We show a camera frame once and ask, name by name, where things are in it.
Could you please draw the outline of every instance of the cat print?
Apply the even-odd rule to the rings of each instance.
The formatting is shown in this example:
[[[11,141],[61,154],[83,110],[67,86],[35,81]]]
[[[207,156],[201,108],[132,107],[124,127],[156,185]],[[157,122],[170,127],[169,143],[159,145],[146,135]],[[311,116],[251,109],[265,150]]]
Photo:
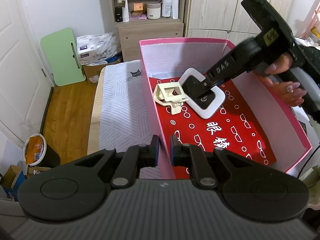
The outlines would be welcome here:
[[[136,72],[130,72],[131,73],[131,77],[128,77],[126,81],[130,81],[135,77],[139,77],[141,76],[141,71],[138,69]]]

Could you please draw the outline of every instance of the white jar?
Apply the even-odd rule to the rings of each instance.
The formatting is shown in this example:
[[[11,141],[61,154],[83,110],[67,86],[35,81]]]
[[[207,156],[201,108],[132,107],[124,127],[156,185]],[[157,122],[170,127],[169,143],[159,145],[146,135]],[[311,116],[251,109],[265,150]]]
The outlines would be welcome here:
[[[147,4],[147,17],[150,20],[159,19],[161,16],[161,4],[159,2],[150,2]]]

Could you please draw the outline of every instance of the trash can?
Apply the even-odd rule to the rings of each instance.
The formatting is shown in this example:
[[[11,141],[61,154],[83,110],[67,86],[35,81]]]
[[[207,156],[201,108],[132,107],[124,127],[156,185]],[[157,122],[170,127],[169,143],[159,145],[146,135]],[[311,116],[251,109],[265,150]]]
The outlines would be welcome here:
[[[37,161],[33,163],[28,163],[30,166],[37,166],[37,167],[46,167],[46,168],[54,168],[60,165],[60,156],[47,144],[47,141],[41,134],[33,134],[31,135],[28,140],[26,141],[24,148],[23,148],[23,158],[25,163],[26,162],[26,152],[28,150],[28,144],[31,137],[40,136],[43,141],[43,149],[40,153],[40,157]]]

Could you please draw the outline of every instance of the pink box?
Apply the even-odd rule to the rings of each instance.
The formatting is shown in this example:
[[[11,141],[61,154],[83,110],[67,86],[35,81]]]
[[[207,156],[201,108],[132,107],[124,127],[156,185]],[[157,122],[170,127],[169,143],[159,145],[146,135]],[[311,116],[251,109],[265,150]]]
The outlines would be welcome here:
[[[163,130],[149,77],[180,77],[188,68],[205,73],[235,46],[229,40],[213,38],[167,38],[140,41],[141,75],[148,108],[149,126],[160,137],[158,164],[164,179],[174,179]],[[310,151],[311,144],[289,106],[259,81],[253,73],[243,73],[233,83],[246,100],[277,158],[271,167],[287,172]]]

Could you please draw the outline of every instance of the tissue package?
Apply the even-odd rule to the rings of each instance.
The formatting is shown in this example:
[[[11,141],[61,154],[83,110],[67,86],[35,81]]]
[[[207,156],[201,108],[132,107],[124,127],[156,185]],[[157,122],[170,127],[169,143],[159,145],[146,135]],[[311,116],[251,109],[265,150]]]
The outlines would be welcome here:
[[[121,52],[116,32],[77,37],[78,58],[81,65],[105,60]]]

